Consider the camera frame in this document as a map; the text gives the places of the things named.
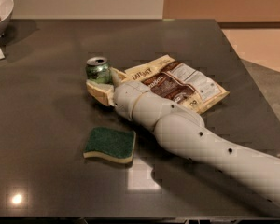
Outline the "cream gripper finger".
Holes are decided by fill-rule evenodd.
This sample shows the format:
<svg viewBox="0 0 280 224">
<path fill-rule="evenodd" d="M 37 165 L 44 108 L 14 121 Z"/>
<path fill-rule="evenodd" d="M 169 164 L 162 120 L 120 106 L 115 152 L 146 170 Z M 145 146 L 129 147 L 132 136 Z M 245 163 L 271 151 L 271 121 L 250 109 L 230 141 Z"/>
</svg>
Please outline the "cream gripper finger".
<svg viewBox="0 0 280 224">
<path fill-rule="evenodd" d="M 112 82 L 115 87 L 118 87 L 122 81 L 126 78 L 126 74 L 121 72 L 120 70 L 110 67 L 110 72 L 112 76 Z"/>
<path fill-rule="evenodd" d="M 96 83 L 91 80 L 86 81 L 88 93 L 104 106 L 114 105 L 114 86 L 104 83 Z"/>
</svg>

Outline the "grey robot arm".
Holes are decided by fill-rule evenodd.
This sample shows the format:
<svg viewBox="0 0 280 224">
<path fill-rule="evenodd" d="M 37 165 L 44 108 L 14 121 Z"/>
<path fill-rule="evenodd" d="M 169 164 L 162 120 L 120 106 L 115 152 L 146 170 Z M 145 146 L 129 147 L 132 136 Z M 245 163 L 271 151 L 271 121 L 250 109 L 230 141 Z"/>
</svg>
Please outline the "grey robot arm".
<svg viewBox="0 0 280 224">
<path fill-rule="evenodd" d="M 165 150 L 217 168 L 280 206 L 280 159 L 227 141 L 209 131 L 203 118 L 153 93 L 139 81 L 115 85 L 86 81 L 88 92 L 128 121 L 153 133 Z"/>
</svg>

